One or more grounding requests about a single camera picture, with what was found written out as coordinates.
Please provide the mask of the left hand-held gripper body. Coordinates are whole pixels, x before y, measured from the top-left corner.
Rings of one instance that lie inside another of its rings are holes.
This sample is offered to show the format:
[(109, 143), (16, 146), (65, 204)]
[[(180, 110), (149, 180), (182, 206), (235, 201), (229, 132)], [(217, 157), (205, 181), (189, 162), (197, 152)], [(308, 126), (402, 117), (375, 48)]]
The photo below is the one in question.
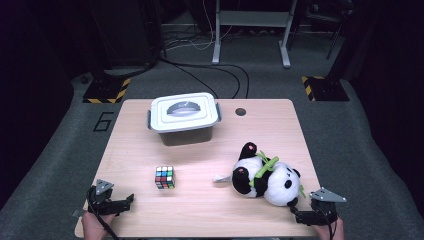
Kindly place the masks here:
[(113, 214), (113, 206), (110, 197), (113, 191), (113, 183), (98, 179), (87, 192), (88, 211), (98, 215)]

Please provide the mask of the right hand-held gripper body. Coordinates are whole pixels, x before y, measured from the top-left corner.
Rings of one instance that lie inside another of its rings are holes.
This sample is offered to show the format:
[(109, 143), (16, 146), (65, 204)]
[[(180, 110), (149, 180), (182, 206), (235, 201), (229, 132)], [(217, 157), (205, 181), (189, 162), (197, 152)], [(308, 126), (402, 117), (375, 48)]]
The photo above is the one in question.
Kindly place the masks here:
[(313, 225), (327, 225), (338, 219), (336, 203), (345, 203), (342, 197), (324, 187), (310, 193)]

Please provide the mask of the panda plush toy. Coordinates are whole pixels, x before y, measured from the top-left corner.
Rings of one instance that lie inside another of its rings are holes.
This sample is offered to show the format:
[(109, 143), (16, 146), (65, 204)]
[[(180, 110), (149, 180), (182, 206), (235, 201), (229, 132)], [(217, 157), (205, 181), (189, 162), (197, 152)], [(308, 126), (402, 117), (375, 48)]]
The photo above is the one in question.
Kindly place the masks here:
[(231, 182), (233, 188), (248, 198), (264, 197), (272, 205), (295, 206), (302, 192), (298, 170), (281, 162), (277, 156), (269, 158), (247, 142), (229, 176), (215, 176), (214, 183)]

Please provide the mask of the clear grey plastic storage box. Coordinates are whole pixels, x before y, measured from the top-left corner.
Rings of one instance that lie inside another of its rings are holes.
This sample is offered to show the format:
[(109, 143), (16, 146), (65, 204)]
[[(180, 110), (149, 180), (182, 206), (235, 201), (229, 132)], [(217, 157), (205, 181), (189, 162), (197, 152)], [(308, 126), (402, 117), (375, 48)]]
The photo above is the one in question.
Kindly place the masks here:
[(179, 146), (210, 141), (213, 136), (213, 127), (164, 134), (152, 131), (160, 136), (165, 146)]

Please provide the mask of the white plastic box lid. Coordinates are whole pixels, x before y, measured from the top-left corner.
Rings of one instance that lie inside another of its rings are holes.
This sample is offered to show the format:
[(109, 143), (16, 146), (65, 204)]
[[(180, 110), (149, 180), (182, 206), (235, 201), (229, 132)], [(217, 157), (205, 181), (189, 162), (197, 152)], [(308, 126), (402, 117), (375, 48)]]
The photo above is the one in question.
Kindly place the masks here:
[(219, 104), (206, 92), (156, 98), (148, 111), (148, 128), (159, 134), (213, 127), (222, 119)]

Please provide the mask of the person's right hand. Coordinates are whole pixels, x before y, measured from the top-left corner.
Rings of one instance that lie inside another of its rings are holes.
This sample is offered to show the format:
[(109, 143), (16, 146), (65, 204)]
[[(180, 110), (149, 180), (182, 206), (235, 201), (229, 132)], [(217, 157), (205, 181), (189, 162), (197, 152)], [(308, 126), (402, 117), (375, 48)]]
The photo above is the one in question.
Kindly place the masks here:
[(313, 225), (320, 240), (345, 240), (344, 221), (338, 218), (330, 226)]

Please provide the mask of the person's left hand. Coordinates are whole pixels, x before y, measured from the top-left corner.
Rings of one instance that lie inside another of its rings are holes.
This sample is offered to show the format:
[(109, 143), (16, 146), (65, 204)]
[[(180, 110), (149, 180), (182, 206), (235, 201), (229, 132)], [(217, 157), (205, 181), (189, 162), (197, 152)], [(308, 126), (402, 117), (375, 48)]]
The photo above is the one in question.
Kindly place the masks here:
[(93, 213), (85, 212), (82, 216), (84, 240), (104, 240), (109, 233)]

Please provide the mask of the colourful puzzle cube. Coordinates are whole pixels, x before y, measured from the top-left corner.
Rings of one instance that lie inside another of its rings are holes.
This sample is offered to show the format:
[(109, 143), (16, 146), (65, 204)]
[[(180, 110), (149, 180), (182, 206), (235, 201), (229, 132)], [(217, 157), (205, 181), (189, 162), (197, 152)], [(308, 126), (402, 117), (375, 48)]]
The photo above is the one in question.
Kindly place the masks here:
[(173, 189), (175, 173), (173, 166), (158, 166), (155, 171), (155, 184), (158, 189)]

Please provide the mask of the black yellow striped base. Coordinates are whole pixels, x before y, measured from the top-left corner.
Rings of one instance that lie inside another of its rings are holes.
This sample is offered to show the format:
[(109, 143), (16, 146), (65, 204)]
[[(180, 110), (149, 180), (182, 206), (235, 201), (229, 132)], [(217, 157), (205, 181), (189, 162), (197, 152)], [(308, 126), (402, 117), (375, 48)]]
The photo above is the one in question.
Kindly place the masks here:
[(302, 76), (306, 95), (310, 101), (348, 101), (342, 84), (321, 76)]
[(107, 84), (93, 81), (83, 95), (84, 103), (119, 103), (130, 84), (130, 79), (112, 79)]

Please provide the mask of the black cabinet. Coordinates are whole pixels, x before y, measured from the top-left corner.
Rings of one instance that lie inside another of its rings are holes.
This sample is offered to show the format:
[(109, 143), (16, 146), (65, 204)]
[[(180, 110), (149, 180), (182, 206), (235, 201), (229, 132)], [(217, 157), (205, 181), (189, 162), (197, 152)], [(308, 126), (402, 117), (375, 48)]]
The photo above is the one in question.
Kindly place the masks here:
[(110, 67), (154, 65), (163, 34), (156, 0), (88, 0)]

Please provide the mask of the white metal stand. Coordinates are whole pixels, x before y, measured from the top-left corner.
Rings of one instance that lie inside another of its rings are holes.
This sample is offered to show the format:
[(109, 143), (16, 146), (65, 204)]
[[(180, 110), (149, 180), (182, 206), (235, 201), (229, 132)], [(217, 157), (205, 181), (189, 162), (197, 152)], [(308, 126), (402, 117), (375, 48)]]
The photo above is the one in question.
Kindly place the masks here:
[(220, 63), (221, 53), (221, 27), (222, 26), (250, 26), (250, 27), (273, 27), (283, 28), (283, 39), (278, 42), (282, 65), (288, 69), (291, 62), (288, 55), (287, 42), (290, 36), (292, 22), (298, 0), (290, 0), (290, 10), (286, 12), (261, 12), (261, 11), (239, 11), (222, 10), (221, 0), (215, 0), (215, 45), (212, 63)]

